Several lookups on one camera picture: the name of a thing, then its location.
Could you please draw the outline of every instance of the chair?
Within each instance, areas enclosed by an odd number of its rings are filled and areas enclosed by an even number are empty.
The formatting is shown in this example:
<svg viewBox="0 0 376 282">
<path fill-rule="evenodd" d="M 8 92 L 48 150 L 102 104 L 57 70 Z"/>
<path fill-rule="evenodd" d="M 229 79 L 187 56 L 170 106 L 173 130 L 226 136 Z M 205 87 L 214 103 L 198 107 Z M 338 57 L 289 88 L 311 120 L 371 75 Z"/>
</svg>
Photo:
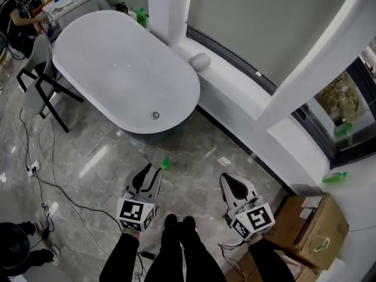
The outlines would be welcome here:
<svg viewBox="0 0 376 282">
<path fill-rule="evenodd" d="M 39 76 L 35 76 L 31 73 L 33 69 L 36 69 Z M 28 88 L 26 88 L 21 79 L 22 74 L 34 79 L 33 83 Z M 17 76 L 17 80 L 25 92 L 23 109 L 32 114 L 40 114 L 44 119 L 45 115 L 43 114 L 43 110 L 47 106 L 63 130 L 68 133 L 69 129 L 65 126 L 49 100 L 55 91 L 61 91 L 80 103 L 83 102 L 83 99 L 59 85 L 53 80 L 53 76 L 54 68 L 52 64 L 51 44 L 45 35 L 39 35 L 35 39 L 33 51 L 29 60 Z"/>
</svg>

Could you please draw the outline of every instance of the electrical outlet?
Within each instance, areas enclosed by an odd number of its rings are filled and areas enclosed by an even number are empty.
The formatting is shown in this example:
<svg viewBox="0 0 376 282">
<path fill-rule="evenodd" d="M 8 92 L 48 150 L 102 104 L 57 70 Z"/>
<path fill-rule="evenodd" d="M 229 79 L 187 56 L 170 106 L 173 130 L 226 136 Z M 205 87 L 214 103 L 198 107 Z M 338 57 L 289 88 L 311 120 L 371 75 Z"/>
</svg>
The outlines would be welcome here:
<svg viewBox="0 0 376 282">
<path fill-rule="evenodd" d="M 35 172 L 37 172 L 39 169 L 41 169 L 41 168 L 39 167 L 39 163 L 38 163 L 38 161 L 35 161 L 35 162 L 32 163 L 31 166 L 29 167 L 29 168 L 30 168 L 30 171 L 28 171 L 29 176 L 33 176 L 33 171 L 32 171 L 32 169 L 33 169 L 34 167 L 35 167 Z"/>
</svg>

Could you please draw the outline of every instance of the gray marble floor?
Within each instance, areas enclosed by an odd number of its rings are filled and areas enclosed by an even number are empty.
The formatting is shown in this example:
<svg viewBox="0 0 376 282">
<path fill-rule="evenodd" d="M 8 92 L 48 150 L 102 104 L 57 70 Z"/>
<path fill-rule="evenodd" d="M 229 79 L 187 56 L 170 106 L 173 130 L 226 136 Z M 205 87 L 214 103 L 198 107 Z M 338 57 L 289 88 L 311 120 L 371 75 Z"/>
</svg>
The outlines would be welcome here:
<svg viewBox="0 0 376 282">
<path fill-rule="evenodd" d="M 13 61 L 0 71 L 4 85 L 0 96 L 0 187 L 1 191 L 13 195 L 25 219 L 43 220 L 41 190 L 36 179 L 28 177 L 25 170 L 26 133 L 19 120 L 24 94 L 15 79 L 20 66 L 21 62 Z M 53 165 L 57 184 L 79 204 L 115 215 L 127 174 L 147 162 L 159 167 L 165 157 L 171 158 L 171 167 L 164 173 L 157 198 L 157 217 L 148 231 L 142 233 L 140 249 L 151 253 L 159 251 L 167 214 L 174 213 L 181 219 L 190 214 L 196 219 L 208 251 L 223 271 L 227 271 L 229 266 L 217 243 L 236 244 L 241 239 L 222 219 L 226 204 L 219 187 L 220 174 L 229 172 L 250 179 L 273 210 L 286 195 L 252 158 L 197 111 L 167 132 L 136 135 L 119 129 L 88 101 L 80 104 L 64 96 L 56 110 L 69 127 L 68 134 L 51 115 L 43 120 L 23 112 L 29 134 L 29 155 L 32 161 L 42 161 L 39 175 L 51 183 L 54 183 Z M 221 157 L 231 163 L 223 166 L 218 161 Z M 119 239 L 117 225 L 101 213 L 77 209 L 105 254 L 98 249 L 63 195 L 47 185 L 42 185 L 42 190 L 46 204 L 56 202 L 58 205 L 52 215 L 55 231 L 51 238 L 61 250 L 59 267 L 72 282 L 98 281 L 106 254 L 111 253 Z M 232 251 L 229 257 L 239 258 L 245 249 Z M 146 268 L 150 264 L 149 260 L 144 260 Z"/>
</svg>

